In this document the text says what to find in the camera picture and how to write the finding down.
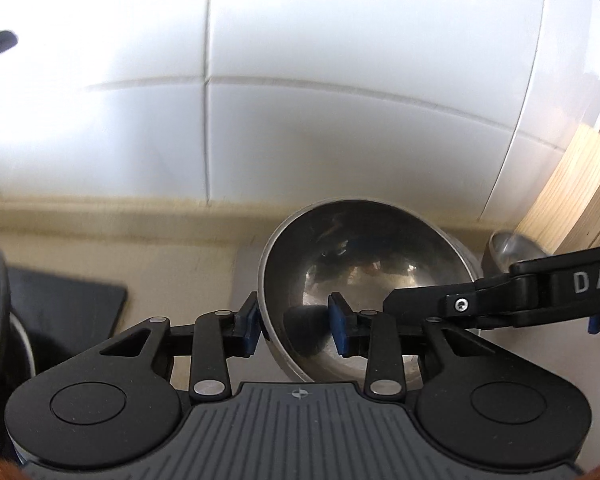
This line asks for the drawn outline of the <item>large steel bowl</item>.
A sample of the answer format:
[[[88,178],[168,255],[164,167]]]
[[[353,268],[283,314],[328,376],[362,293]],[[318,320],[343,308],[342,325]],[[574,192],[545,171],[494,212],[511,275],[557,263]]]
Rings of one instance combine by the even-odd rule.
[[[548,252],[529,237],[517,232],[496,231],[486,242],[482,272],[485,276],[507,273],[514,263],[547,256]]]

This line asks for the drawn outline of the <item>small steel bowl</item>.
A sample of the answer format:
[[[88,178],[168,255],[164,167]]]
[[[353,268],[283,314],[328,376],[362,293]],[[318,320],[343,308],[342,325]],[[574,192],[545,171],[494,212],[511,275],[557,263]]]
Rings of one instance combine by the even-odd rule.
[[[364,359],[340,356],[329,333],[330,294],[355,311],[379,311],[395,289],[481,275],[465,245],[417,214],[362,198],[322,200],[284,220],[263,249],[257,294],[265,340],[296,382],[362,382]]]

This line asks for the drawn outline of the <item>wooden cutting board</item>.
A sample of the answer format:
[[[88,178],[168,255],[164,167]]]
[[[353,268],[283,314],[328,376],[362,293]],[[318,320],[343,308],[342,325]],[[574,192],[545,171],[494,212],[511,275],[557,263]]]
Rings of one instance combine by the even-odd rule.
[[[600,133],[581,124],[516,231],[552,255],[600,246]]]

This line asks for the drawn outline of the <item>black mat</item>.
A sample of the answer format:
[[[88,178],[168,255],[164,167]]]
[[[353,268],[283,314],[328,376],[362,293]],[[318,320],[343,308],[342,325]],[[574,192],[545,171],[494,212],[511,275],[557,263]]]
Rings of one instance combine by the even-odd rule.
[[[21,266],[8,269],[12,308],[26,331],[37,373],[110,338],[128,289]]]

